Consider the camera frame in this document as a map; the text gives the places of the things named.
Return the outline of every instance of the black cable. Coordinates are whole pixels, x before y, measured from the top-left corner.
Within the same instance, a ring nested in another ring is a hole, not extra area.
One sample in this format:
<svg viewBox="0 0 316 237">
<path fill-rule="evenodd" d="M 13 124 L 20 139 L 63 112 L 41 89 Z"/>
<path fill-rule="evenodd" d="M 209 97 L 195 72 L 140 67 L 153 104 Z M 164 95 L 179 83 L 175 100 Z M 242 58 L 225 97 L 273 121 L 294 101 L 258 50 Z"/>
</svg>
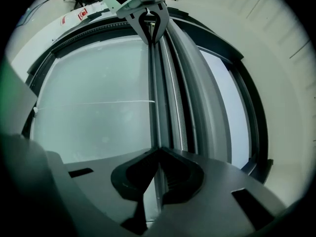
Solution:
<svg viewBox="0 0 316 237">
<path fill-rule="evenodd" d="M 20 26 L 25 26 L 25 25 L 30 21 L 30 19 L 31 19 L 32 16 L 35 14 L 35 12 L 36 12 L 44 3 L 48 2 L 48 1 L 50 1 L 50 0 L 46 0 L 46 1 L 44 1 L 44 2 L 42 2 L 42 3 L 40 3 L 40 4 L 38 4 L 37 6 L 35 6 L 35 7 L 31 10 L 31 12 L 29 13 L 29 15 L 26 16 L 26 19 L 24 20 L 24 22 L 23 22 L 22 24 L 20 24 L 20 25 L 17 25 L 15 28 L 18 28 L 18 27 L 20 27 Z"/>
</svg>

